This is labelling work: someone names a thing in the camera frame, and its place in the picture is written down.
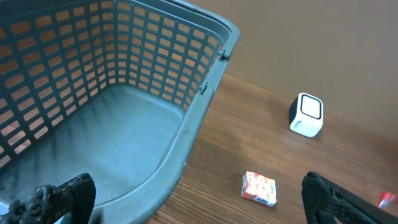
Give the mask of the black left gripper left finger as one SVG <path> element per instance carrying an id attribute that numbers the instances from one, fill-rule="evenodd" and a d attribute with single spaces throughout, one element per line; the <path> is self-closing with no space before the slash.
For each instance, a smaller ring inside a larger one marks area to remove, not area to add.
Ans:
<path id="1" fill-rule="evenodd" d="M 80 174 L 59 186 L 38 186 L 25 201 L 15 200 L 1 223 L 88 223 L 94 209 L 96 187 L 88 173 Z"/>

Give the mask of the red white tissue pack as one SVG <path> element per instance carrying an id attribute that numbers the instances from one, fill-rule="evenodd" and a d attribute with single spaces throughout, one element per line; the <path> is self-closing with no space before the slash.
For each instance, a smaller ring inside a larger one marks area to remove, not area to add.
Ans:
<path id="1" fill-rule="evenodd" d="M 277 191 L 274 179 L 256 172 L 247 171 L 243 175 L 242 180 L 242 198 L 253 200 L 269 207 L 273 207 L 277 203 Z"/>

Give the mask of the grey plastic shopping basket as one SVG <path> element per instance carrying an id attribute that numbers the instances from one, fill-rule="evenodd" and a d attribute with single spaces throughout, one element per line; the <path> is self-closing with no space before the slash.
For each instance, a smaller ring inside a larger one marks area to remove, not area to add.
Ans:
<path id="1" fill-rule="evenodd" d="M 185 1 L 1 2 L 1 213 L 61 185 L 87 223 L 142 223 L 177 186 L 240 38 Z"/>

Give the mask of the red snack stick packet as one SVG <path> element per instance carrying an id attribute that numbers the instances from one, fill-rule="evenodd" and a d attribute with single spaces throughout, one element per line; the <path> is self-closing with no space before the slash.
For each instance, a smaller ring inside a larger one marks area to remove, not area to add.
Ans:
<path id="1" fill-rule="evenodd" d="M 378 207 L 383 208 L 389 206 L 391 203 L 397 203 L 397 194 L 390 191 L 382 191 Z"/>

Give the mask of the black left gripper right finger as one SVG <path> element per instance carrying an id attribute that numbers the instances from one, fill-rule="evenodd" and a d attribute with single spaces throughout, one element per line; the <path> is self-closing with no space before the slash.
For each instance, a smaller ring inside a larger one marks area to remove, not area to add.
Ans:
<path id="1" fill-rule="evenodd" d="M 363 200 L 316 172 L 302 181 L 302 200 L 309 224 L 397 223 L 397 217 Z"/>

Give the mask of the white barcode scanner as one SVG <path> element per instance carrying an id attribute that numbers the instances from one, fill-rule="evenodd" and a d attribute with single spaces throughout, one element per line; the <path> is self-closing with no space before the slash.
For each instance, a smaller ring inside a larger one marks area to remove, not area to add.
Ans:
<path id="1" fill-rule="evenodd" d="M 289 128 L 307 138 L 315 137 L 323 126 L 323 102 L 308 93 L 299 93 L 289 108 Z"/>

